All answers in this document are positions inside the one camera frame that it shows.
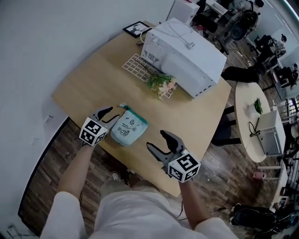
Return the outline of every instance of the white shirt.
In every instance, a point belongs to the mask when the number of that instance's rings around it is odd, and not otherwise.
[[[274,43],[274,45],[271,46],[270,49],[275,55],[278,55],[282,50],[285,50],[285,43],[282,41],[278,41]]]
[[[59,192],[40,239],[87,238],[77,198]],[[184,228],[162,195],[152,192],[115,192],[104,197],[90,239],[237,239],[220,218]]]
[[[261,12],[261,8],[258,7],[257,5],[254,4],[253,2],[253,11],[256,13],[260,13]],[[249,1],[241,1],[240,2],[240,7],[242,8],[242,12],[246,11],[246,10],[251,10],[251,3]]]

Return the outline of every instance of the white cable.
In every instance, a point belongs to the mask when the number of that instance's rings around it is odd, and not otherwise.
[[[185,26],[187,26],[188,28],[190,28],[190,30],[191,30],[190,33],[193,32],[193,28],[192,28],[191,26],[187,25],[187,24],[184,24],[184,23],[181,23],[181,22],[173,22],[173,23],[185,25]],[[144,40],[142,39],[142,34],[143,34],[143,32],[144,32],[145,30],[148,30],[148,29],[155,29],[156,31],[162,32],[162,33],[164,33],[164,34],[166,34],[166,35],[168,35],[168,36],[171,36],[171,37],[174,37],[174,38],[179,39],[179,40],[182,41],[184,44],[186,44],[186,47],[187,47],[188,49],[192,49],[192,47],[194,47],[195,44],[194,44],[193,42],[187,42],[187,41],[182,37],[182,36],[187,35],[187,34],[190,34],[190,33],[186,33],[186,34],[182,34],[182,35],[180,35],[180,34],[178,34],[178,33],[176,32],[175,29],[172,28],[172,26],[170,25],[170,22],[168,23],[168,25],[169,25],[170,29],[171,29],[176,35],[169,34],[169,33],[167,33],[167,32],[164,32],[164,31],[160,30],[160,29],[157,29],[157,28],[148,27],[148,28],[144,28],[144,29],[141,31],[141,33],[140,33],[140,41],[141,41],[142,43],[145,43]]]

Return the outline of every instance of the office chair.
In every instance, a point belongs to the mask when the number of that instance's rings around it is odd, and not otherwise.
[[[206,0],[200,0],[196,3],[199,6],[199,10],[197,11],[196,15],[201,14],[206,8]]]
[[[217,23],[204,16],[203,14],[196,15],[193,18],[193,21],[196,23],[196,26],[201,25],[204,30],[208,30],[211,33],[216,32],[216,30],[218,29]]]

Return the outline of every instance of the backpack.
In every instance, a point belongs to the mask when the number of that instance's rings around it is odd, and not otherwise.
[[[258,14],[255,11],[253,11],[253,2],[252,1],[249,2],[251,4],[251,9],[244,11],[240,19],[240,25],[244,29],[251,28],[253,25],[257,23],[257,19],[258,19]]]

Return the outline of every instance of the cable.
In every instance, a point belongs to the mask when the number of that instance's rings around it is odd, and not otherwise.
[[[177,218],[179,218],[179,216],[181,216],[182,213],[183,213],[183,201],[182,201],[182,206],[181,206],[181,212],[180,212],[180,214],[177,216]]]
[[[172,23],[173,23],[173,24],[182,24],[182,25],[185,25],[185,26],[187,26],[188,28],[190,28],[190,30],[191,30],[190,33],[193,32],[193,28],[192,28],[191,26],[187,25],[187,24],[184,24],[184,23],[181,23],[181,22],[172,22]],[[167,32],[164,32],[164,31],[160,30],[160,29],[157,29],[157,28],[148,27],[148,28],[145,28],[145,29],[143,29],[143,30],[141,31],[140,36],[139,36],[139,37],[140,37],[140,41],[141,41],[142,43],[145,43],[144,40],[142,39],[142,34],[143,34],[143,32],[144,32],[145,30],[148,30],[148,29],[155,29],[156,31],[162,32],[162,33],[164,33],[164,34],[166,34],[166,35],[168,35],[168,36],[171,36],[171,37],[174,37],[174,38],[179,39],[180,41],[182,41],[182,42],[186,45],[186,47],[187,47],[188,49],[192,49],[192,48],[195,46],[195,43],[194,43],[194,42],[187,42],[187,41],[182,37],[182,36],[187,35],[187,34],[190,34],[190,33],[186,33],[186,34],[182,34],[182,35],[180,35],[180,34],[178,34],[178,33],[176,32],[175,29],[172,28],[172,26],[171,26],[171,22],[168,23],[168,26],[170,27],[170,29],[171,29],[176,35],[169,34],[169,33],[167,33]]]
[[[79,203],[81,205],[81,202],[82,202],[82,198],[83,198],[83,194],[82,194],[82,191],[80,192],[80,196],[79,196]]]
[[[226,207],[221,207],[221,208],[218,208],[217,210],[215,210],[215,211],[212,211],[212,212],[210,212],[210,213],[214,213],[214,212],[217,212],[217,211],[223,211],[223,210],[226,210],[226,209],[231,209],[231,208],[226,208]]]
[[[251,129],[250,129],[250,125],[252,125],[252,127],[253,127],[253,130],[254,130],[254,132],[255,133],[252,133],[252,131],[251,131]],[[249,121],[248,122],[248,127],[249,127],[249,131],[250,131],[250,137],[253,137],[253,136],[259,136],[260,135],[260,131],[258,130],[258,131],[256,131],[256,129],[254,128],[254,125]]]

